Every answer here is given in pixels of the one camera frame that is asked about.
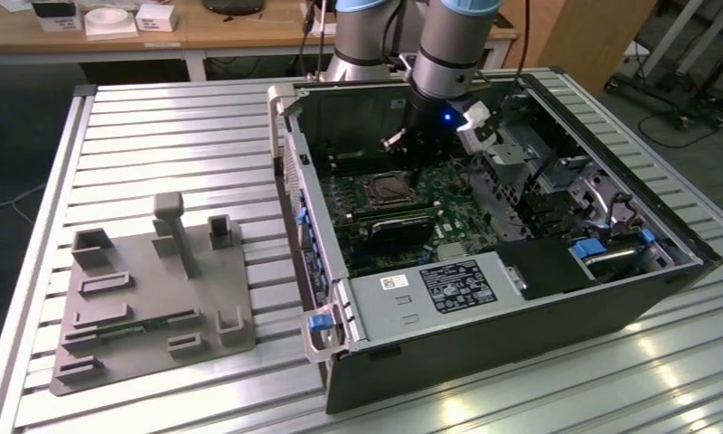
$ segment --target white box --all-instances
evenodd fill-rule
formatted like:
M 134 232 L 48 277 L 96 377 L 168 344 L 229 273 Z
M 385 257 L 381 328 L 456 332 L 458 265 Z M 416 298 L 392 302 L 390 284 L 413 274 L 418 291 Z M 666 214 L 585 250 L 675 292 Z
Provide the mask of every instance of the white box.
M 101 7 L 85 14 L 85 39 L 89 41 L 136 38 L 138 35 L 133 15 L 122 9 Z
M 622 61 L 615 66 L 615 72 L 621 72 L 627 77 L 634 77 L 641 70 L 641 65 L 646 62 L 650 53 L 651 52 L 649 52 L 646 47 L 633 41 L 625 51 Z
M 74 3 L 32 3 L 44 32 L 82 30 L 81 8 Z
M 142 5 L 136 15 L 136 25 L 142 31 L 173 32 L 177 18 L 172 5 Z

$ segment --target slotted metal table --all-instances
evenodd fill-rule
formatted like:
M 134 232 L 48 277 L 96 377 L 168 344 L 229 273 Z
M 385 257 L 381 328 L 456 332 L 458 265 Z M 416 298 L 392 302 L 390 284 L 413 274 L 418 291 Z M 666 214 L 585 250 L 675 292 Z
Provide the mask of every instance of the slotted metal table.
M 723 256 L 723 212 L 567 76 L 529 72 Z M 0 339 L 0 432 L 723 433 L 723 266 L 619 333 L 324 414 L 269 155 L 265 90 L 289 80 L 108 86 L 74 97 Z M 241 223 L 257 347 L 56 397 L 73 232 L 150 232 L 150 196 L 174 190 L 185 224 L 221 213 Z

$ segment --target gray carpet floor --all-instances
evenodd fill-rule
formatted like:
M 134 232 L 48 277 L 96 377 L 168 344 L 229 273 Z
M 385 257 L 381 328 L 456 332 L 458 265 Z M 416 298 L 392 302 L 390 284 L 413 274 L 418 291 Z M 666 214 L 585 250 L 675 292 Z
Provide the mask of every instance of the gray carpet floor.
M 653 17 L 643 26 L 639 37 L 651 47 L 674 18 L 675 13 L 671 12 L 661 18 Z M 701 30 L 698 24 L 690 23 L 669 52 L 669 59 L 657 67 L 654 74 L 669 68 L 670 61 Z M 722 52 L 723 38 L 718 38 L 691 71 L 695 80 L 705 76 Z M 241 59 L 233 64 L 209 65 L 209 76 L 213 79 L 233 78 L 252 71 L 249 77 L 278 77 L 285 74 L 286 64 L 288 59 L 272 58 L 261 63 Z M 84 83 L 86 78 L 77 65 L 0 67 L 0 202 L 44 182 L 64 128 L 72 90 Z M 723 89 L 723 78 L 717 86 Z M 642 118 L 666 109 L 663 104 L 633 90 L 603 95 L 601 102 L 635 130 Z M 662 119 L 650 121 L 646 129 L 657 140 L 671 146 L 711 132 L 702 126 L 677 131 Z M 683 149 L 653 147 L 723 209 L 723 128 Z M 41 197 L 42 191 L 18 203 L 30 218 L 37 213 Z M 30 234 L 32 226 L 10 207 L 0 209 L 0 330 Z

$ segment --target wooden cabinet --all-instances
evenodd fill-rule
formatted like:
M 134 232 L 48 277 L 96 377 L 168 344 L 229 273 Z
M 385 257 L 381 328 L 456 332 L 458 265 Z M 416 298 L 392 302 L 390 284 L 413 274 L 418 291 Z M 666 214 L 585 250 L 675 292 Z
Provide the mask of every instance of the wooden cabinet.
M 530 0 L 526 67 L 559 66 L 597 95 L 614 73 L 655 0 Z M 517 68 L 525 40 L 525 0 L 505 0 L 501 13 L 520 38 L 505 68 Z

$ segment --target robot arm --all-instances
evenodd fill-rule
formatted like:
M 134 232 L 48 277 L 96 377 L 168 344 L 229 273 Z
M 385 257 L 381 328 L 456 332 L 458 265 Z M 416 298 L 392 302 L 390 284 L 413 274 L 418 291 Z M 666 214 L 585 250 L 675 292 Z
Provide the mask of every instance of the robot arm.
M 325 80 L 389 78 L 382 38 L 398 1 L 409 0 L 337 1 L 336 56 Z M 501 0 L 430 0 L 405 120 L 400 133 L 385 140 L 389 150 L 404 151 L 414 182 L 442 152 L 440 143 L 452 141 L 454 134 L 469 154 L 493 142 L 488 107 L 469 90 L 500 7 Z

